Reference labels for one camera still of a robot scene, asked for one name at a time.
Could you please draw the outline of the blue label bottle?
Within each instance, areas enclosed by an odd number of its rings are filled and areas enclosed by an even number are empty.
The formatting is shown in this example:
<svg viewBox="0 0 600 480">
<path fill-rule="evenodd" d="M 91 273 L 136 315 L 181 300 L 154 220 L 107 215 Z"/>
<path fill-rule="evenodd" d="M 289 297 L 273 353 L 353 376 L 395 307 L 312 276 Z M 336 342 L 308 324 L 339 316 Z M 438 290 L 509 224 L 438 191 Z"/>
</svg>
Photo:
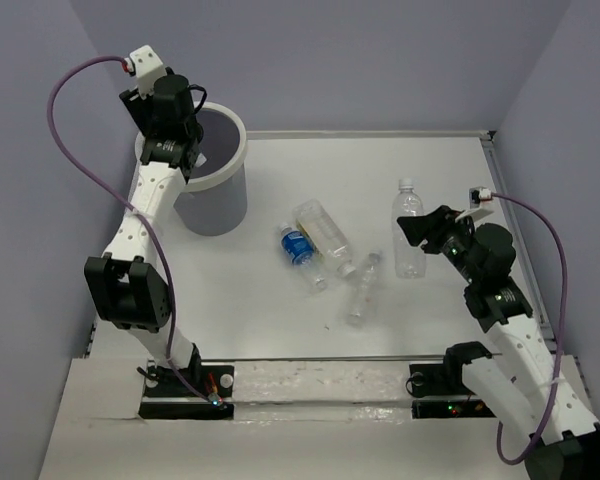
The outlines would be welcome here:
<svg viewBox="0 0 600 480">
<path fill-rule="evenodd" d="M 327 281 L 321 271 L 317 254 L 307 238 L 289 223 L 277 227 L 280 245 L 287 255 L 292 268 L 306 282 L 312 292 L 322 292 Z"/>
</svg>

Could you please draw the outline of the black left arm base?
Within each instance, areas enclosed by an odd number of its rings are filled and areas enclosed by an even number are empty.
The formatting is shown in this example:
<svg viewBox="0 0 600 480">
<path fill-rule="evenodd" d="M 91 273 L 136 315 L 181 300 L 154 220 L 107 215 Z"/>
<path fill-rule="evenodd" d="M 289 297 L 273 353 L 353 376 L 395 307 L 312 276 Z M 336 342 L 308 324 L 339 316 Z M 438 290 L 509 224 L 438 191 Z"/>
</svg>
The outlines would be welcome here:
<svg viewBox="0 0 600 480">
<path fill-rule="evenodd" d="M 169 368 L 149 361 L 137 368 L 143 377 L 138 414 L 145 420 L 220 421 L 234 418 L 235 367 L 228 363 L 204 362 L 193 392 Z"/>
</svg>

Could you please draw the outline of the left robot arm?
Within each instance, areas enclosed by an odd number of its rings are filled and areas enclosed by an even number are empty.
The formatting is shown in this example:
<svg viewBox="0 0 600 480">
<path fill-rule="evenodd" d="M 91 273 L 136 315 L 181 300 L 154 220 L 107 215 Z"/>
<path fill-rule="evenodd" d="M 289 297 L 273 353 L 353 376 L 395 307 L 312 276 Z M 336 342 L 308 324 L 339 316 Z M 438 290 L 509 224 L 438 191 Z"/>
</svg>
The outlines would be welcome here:
<svg viewBox="0 0 600 480">
<path fill-rule="evenodd" d="M 200 153 L 195 89 L 186 77 L 168 73 L 147 97 L 122 94 L 144 137 L 135 189 L 112 241 L 84 266 L 99 318 L 134 336 L 168 370 L 167 383 L 181 395 L 199 388 L 201 357 L 176 326 L 173 279 L 160 236 Z"/>
</svg>

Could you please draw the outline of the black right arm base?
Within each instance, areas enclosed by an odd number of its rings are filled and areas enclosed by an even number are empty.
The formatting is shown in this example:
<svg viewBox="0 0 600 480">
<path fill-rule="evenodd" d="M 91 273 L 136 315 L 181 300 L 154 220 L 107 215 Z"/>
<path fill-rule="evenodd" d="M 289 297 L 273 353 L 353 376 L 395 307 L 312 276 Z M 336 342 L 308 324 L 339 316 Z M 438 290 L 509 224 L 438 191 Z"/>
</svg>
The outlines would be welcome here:
<svg viewBox="0 0 600 480">
<path fill-rule="evenodd" d="M 494 418 L 486 404 L 462 383 L 462 367 L 493 355 L 480 342 L 448 347 L 438 363 L 409 366 L 405 389 L 414 398 L 415 419 Z"/>
</svg>

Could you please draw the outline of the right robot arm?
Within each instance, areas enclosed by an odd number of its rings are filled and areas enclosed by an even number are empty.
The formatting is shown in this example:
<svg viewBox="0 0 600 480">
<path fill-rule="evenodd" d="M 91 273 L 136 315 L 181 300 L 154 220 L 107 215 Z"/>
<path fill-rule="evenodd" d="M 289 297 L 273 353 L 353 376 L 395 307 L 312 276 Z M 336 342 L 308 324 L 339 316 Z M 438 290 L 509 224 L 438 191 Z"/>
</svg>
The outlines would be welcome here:
<svg viewBox="0 0 600 480">
<path fill-rule="evenodd" d="M 493 223 L 475 225 L 472 212 L 445 205 L 396 223 L 411 246 L 443 255 L 464 278 L 467 309 L 507 366 L 501 369 L 479 342 L 457 344 L 445 354 L 442 384 L 476 394 L 501 429 L 526 441 L 521 461 L 529 478 L 600 479 L 600 421 L 564 376 L 510 275 L 511 233 Z"/>
</svg>

